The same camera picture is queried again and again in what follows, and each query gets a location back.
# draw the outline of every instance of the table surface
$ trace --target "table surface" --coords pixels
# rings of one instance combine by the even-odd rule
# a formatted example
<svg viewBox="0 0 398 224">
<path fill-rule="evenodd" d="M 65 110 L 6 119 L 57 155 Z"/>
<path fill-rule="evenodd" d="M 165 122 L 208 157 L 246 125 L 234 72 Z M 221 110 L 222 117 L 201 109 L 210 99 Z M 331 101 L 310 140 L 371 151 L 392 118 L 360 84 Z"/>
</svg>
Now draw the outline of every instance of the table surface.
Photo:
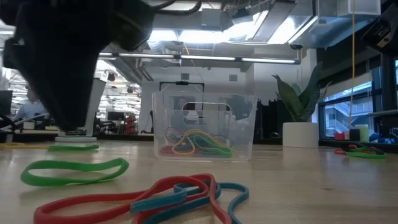
<svg viewBox="0 0 398 224">
<path fill-rule="evenodd" d="M 37 207 L 61 198 L 133 192 L 147 189 L 163 177 L 199 173 L 211 173 L 218 182 L 237 182 L 249 187 L 249 200 L 236 209 L 236 216 L 243 224 L 398 222 L 398 155 L 395 154 L 377 160 L 334 155 L 332 148 L 254 146 L 248 162 L 176 162 L 156 159 L 153 142 L 99 141 L 99 145 L 98 152 L 0 151 L 1 223 L 33 223 Z M 23 184 L 19 178 L 29 163 L 41 159 L 104 162 L 118 157 L 129 161 L 130 167 L 110 182 L 41 188 Z M 35 174 L 81 177 L 57 170 Z M 237 194 L 233 190 L 223 191 L 220 205 L 225 209 Z M 91 213 L 119 204 L 88 203 L 57 213 Z M 125 214 L 106 223 L 130 222 L 130 214 Z M 205 206 L 164 223 L 221 222 Z"/>
</svg>

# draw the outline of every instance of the desk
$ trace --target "desk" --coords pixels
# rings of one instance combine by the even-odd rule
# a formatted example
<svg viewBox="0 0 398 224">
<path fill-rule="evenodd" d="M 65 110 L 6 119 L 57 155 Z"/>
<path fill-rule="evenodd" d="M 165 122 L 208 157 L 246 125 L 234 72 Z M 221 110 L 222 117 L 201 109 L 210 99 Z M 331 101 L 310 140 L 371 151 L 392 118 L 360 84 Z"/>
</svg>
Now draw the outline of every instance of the desk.
<svg viewBox="0 0 398 224">
<path fill-rule="evenodd" d="M 349 158 L 332 148 L 283 149 L 254 146 L 249 162 L 160 161 L 153 142 L 100 141 L 98 152 L 0 151 L 1 223 L 32 223 L 35 208 L 54 200 L 83 194 L 124 193 L 150 187 L 170 175 L 211 173 L 220 182 L 238 182 L 250 198 L 236 210 L 244 224 L 395 224 L 398 222 L 398 156 L 386 160 Z M 123 157 L 128 171 L 115 181 L 54 188 L 31 187 L 19 180 L 25 166 L 39 159 L 102 162 Z M 43 170 L 41 174 L 60 175 Z M 226 208 L 236 192 L 221 194 Z M 59 214 L 82 214 L 114 203 L 79 205 Z M 130 223 L 129 215 L 113 222 Z M 219 223 L 209 207 L 165 223 Z"/>
</svg>

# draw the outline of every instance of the potted plant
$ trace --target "potted plant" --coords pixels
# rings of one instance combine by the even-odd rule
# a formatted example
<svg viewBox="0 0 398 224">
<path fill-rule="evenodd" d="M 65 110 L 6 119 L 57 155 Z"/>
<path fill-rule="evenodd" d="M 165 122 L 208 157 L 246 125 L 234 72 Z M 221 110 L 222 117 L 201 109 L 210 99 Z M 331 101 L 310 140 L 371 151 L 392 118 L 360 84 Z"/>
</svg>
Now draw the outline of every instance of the potted plant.
<svg viewBox="0 0 398 224">
<path fill-rule="evenodd" d="M 322 63 L 319 63 L 312 71 L 310 81 L 306 89 L 301 92 L 299 86 L 290 86 L 283 82 L 278 75 L 273 75 L 278 83 L 277 97 L 284 102 L 287 110 L 292 115 L 294 122 L 283 125 L 283 145 L 287 147 L 318 147 L 318 124 L 309 122 L 309 119 L 319 100 L 325 97 L 325 91 L 320 93 L 318 84 L 322 73 Z"/>
</svg>

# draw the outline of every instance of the computer monitor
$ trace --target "computer monitor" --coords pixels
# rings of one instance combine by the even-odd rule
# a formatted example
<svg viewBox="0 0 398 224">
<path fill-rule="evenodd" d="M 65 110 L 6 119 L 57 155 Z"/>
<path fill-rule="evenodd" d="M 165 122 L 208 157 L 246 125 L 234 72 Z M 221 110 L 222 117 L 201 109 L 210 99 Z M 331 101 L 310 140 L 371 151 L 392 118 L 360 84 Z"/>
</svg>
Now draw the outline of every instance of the computer monitor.
<svg viewBox="0 0 398 224">
<path fill-rule="evenodd" d="M 108 121 L 124 121 L 125 112 L 109 111 Z"/>
<path fill-rule="evenodd" d="M 0 114 L 11 114 L 12 91 L 0 91 Z"/>
</svg>

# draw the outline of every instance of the clear plastic bin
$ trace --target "clear plastic bin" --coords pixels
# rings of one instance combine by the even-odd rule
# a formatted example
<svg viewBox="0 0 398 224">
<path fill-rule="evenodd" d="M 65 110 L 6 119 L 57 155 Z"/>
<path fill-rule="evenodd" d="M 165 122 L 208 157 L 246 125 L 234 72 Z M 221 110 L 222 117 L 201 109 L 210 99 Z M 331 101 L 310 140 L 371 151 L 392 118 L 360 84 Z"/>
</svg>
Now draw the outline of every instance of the clear plastic bin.
<svg viewBox="0 0 398 224">
<path fill-rule="evenodd" d="M 160 91 L 152 95 L 155 155 L 160 159 L 246 161 L 257 98 Z"/>
</svg>

